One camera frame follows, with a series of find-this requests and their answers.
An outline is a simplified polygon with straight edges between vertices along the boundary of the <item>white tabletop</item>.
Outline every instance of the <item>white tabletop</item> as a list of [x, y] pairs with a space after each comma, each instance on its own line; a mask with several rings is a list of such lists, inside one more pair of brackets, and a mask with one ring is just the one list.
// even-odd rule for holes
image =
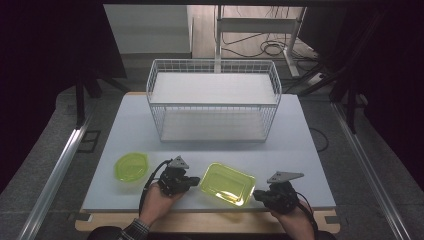
[[[124, 183], [114, 177], [114, 164], [129, 152], [149, 155], [149, 172], [142, 179]], [[267, 190], [266, 180], [277, 170], [301, 172], [292, 180], [314, 208], [334, 208], [335, 202], [311, 138], [297, 96], [282, 95], [265, 143], [162, 143], [145, 95], [124, 96], [82, 209], [89, 212], [137, 211], [148, 176], [164, 160], [178, 155], [189, 164], [187, 176], [202, 178], [208, 166], [223, 163], [256, 178], [255, 189]], [[243, 208], [192, 187], [174, 206], [180, 211], [264, 210], [253, 196]]]

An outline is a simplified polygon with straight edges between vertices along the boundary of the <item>white wire basket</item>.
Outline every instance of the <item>white wire basket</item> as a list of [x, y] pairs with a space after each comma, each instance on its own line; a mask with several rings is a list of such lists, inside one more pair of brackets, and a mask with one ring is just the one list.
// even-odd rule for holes
[[146, 92], [163, 142], [264, 142], [281, 83], [268, 60], [158, 59]]

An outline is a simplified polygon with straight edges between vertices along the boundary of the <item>person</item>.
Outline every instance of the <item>person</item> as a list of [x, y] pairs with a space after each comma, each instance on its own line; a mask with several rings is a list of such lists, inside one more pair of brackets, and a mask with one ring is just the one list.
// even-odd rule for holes
[[[152, 183], [147, 192], [142, 210], [138, 218], [125, 229], [118, 227], [99, 227], [90, 233], [87, 240], [144, 240], [147, 239], [150, 227], [164, 217], [171, 207], [184, 193], [171, 197], [162, 194], [158, 183]], [[287, 235], [293, 240], [314, 240], [314, 231], [305, 213], [298, 207], [288, 214], [270, 211], [277, 218]], [[327, 232], [319, 232], [319, 239], [335, 239]]]

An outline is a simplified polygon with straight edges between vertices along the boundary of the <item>human hand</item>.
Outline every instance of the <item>human hand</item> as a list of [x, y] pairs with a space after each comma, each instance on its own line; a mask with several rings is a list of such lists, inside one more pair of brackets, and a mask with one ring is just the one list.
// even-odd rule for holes
[[160, 190], [157, 182], [151, 184], [144, 200], [139, 220], [149, 227], [152, 226], [156, 220], [165, 216], [172, 205], [183, 195], [184, 193], [175, 194], [171, 197], [166, 196]]
[[[304, 201], [300, 203], [309, 209]], [[306, 214], [296, 207], [288, 214], [280, 214], [271, 210], [271, 215], [278, 219], [286, 233], [294, 240], [313, 240], [314, 230]]]

